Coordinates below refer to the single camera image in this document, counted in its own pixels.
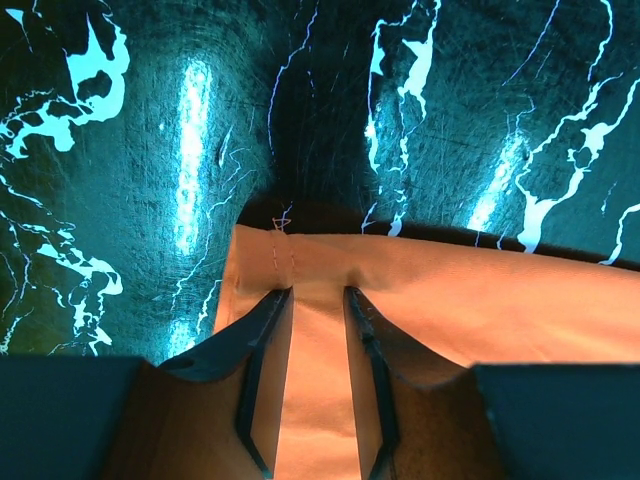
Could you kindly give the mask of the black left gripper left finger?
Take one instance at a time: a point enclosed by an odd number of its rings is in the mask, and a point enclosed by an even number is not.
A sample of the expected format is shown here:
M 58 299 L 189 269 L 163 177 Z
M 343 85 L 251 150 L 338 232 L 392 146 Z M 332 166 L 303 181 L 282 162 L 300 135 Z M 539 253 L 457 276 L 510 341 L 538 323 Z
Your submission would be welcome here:
M 5 479 L 270 479 L 292 333 L 275 290 L 195 347 L 140 357 L 6 356 Z

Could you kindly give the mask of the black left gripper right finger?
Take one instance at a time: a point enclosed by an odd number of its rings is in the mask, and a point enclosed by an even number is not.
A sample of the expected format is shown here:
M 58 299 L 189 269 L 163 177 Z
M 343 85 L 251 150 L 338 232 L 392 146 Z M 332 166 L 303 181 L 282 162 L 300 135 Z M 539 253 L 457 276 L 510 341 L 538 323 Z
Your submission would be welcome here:
M 365 479 L 635 479 L 635 364 L 460 366 L 343 296 Z

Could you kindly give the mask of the orange t-shirt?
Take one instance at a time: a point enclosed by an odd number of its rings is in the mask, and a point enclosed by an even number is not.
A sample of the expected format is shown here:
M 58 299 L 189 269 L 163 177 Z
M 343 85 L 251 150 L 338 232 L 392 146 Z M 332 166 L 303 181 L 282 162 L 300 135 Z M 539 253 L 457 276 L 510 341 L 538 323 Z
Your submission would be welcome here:
M 639 276 L 574 260 L 361 234 L 236 226 L 216 326 L 291 289 L 293 330 L 275 475 L 360 475 L 343 292 L 360 289 L 445 358 L 475 363 L 637 362 Z

